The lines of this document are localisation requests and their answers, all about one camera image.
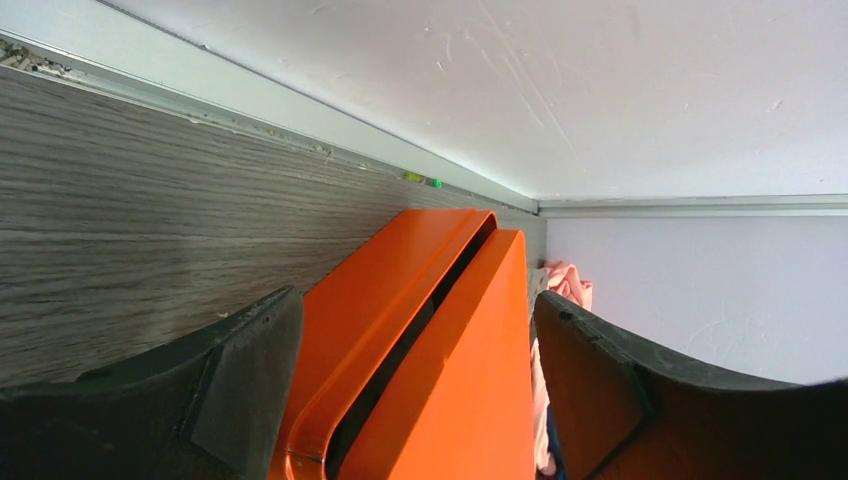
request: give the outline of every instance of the white wall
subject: white wall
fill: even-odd
[[[106,1],[531,197],[848,192],[844,0]]]
[[[558,219],[548,258],[595,283],[594,312],[763,377],[848,377],[848,217]]]

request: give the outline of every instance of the pink cloth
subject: pink cloth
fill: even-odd
[[[546,262],[548,289],[589,310],[592,308],[592,282],[581,281],[577,267],[565,262]],[[556,464],[548,450],[548,389],[545,374],[539,363],[539,340],[533,341],[530,349],[530,377],[533,385],[533,433],[535,434],[534,457],[536,470],[546,476],[556,473]]]

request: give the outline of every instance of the dark blue cloth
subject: dark blue cloth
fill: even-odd
[[[556,423],[554,423],[554,412],[551,410],[550,405],[548,405],[548,450],[554,456],[554,462],[557,466],[557,473],[553,478],[556,480],[565,480],[565,463],[562,461],[562,446],[559,443]]]

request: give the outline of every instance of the orange panel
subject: orange panel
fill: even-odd
[[[340,479],[534,478],[524,236],[498,230],[409,350]]]
[[[339,421],[463,248],[494,228],[491,212],[404,211],[306,294],[269,478],[324,478]]]

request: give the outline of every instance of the wooden floor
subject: wooden floor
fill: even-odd
[[[305,291],[405,208],[493,208],[7,68],[0,172],[0,385],[70,380]],[[544,220],[494,210],[535,265]]]

